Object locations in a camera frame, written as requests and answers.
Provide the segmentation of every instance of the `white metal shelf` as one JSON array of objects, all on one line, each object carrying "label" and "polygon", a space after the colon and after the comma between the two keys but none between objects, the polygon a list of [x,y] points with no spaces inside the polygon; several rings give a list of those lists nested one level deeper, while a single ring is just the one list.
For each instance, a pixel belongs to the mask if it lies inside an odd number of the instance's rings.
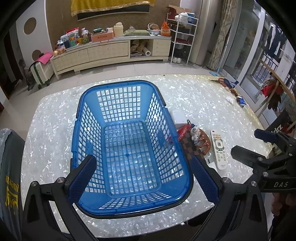
[{"label": "white metal shelf", "polygon": [[180,43],[180,42],[175,42],[175,41],[173,41],[173,40],[171,40],[172,41],[172,43],[175,43],[175,44],[181,44],[181,45],[187,45],[187,46],[192,46],[192,44],[184,44],[184,43]]},{"label": "white metal shelf", "polygon": [[194,36],[194,34],[187,34],[187,33],[183,33],[183,32],[177,32],[176,30],[173,30],[173,29],[171,29],[171,31],[176,32],[178,34],[185,34],[185,35]]},{"label": "white metal shelf", "polygon": [[[195,19],[195,20],[196,20],[196,24],[180,22],[180,16],[186,16],[186,17],[188,17],[188,18]],[[176,44],[179,44],[179,45],[187,45],[187,46],[190,46],[190,51],[189,51],[189,55],[188,55],[187,62],[186,62],[186,65],[187,65],[187,64],[188,64],[188,61],[189,61],[190,54],[191,54],[191,50],[192,50],[192,44],[194,43],[194,38],[195,38],[195,35],[196,35],[196,29],[197,29],[197,25],[198,25],[198,18],[194,18],[194,17],[187,16],[187,15],[184,15],[184,14],[180,14],[180,13],[179,13],[178,21],[175,20],[175,19],[169,19],[169,18],[168,18],[168,14],[167,14],[167,19],[166,19],[166,20],[167,20],[167,22],[168,22],[168,20],[171,20],[171,21],[175,21],[175,22],[177,22],[177,28],[176,28],[176,30],[171,29],[171,31],[175,32],[176,34],[175,34],[175,39],[174,39],[174,40],[171,40],[172,43],[174,44],[174,46],[173,46],[173,51],[172,51],[172,56],[171,56],[170,63],[172,63],[172,61],[173,61],[174,51],[175,51],[175,46],[176,46]],[[178,31],[178,29],[179,29],[179,24],[181,24],[181,25],[185,25],[185,26],[186,26],[187,24],[189,24],[189,25],[191,25],[191,26],[194,26],[194,34],[186,34],[186,33],[179,32],[179,31]],[[177,42],[177,35],[178,35],[178,34],[185,34],[185,35],[188,35],[189,37],[192,36],[192,37],[193,37],[193,38],[192,38],[192,42],[191,42],[192,44],[185,44],[185,43]]]}]

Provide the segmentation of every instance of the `curtain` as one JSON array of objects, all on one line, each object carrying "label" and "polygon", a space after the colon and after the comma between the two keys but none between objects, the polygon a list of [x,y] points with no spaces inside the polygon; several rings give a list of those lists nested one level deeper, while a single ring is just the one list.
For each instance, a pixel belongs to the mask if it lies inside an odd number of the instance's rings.
[{"label": "curtain", "polygon": [[149,4],[154,7],[156,0],[71,0],[71,15],[75,16],[82,12],[99,12],[134,5]]},{"label": "curtain", "polygon": [[221,26],[219,36],[212,52],[208,68],[217,70],[222,51],[226,42],[226,36],[230,26],[234,20],[237,11],[237,0],[223,0],[223,8],[221,13]]}]

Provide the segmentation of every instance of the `yellow cloth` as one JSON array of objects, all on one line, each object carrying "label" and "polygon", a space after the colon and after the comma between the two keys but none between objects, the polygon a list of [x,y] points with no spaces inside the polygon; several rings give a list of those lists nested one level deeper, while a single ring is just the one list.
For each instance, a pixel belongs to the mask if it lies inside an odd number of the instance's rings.
[{"label": "yellow cloth", "polygon": [[154,7],[156,0],[71,0],[71,15],[75,16],[82,12],[98,12],[134,5],[149,4]]}]

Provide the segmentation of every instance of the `wall circle decoration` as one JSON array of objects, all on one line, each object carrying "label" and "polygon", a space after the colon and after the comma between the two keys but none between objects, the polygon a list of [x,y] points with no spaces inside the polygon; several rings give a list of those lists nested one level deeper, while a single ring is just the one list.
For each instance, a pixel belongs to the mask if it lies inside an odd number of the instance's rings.
[{"label": "wall circle decoration", "polygon": [[41,55],[41,51],[38,49],[34,50],[32,53],[32,59],[36,61],[39,58],[39,55]]},{"label": "wall circle decoration", "polygon": [[31,34],[36,27],[36,19],[35,18],[29,18],[24,25],[24,33],[29,35]]}]

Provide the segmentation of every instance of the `paper roll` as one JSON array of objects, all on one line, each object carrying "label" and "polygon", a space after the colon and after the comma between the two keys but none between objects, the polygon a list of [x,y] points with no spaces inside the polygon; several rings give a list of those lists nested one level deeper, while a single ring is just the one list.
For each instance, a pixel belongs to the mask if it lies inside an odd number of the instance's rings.
[{"label": "paper roll", "polygon": [[146,55],[146,56],[150,56],[151,55],[151,52],[147,49],[147,48],[143,48],[143,53]]}]

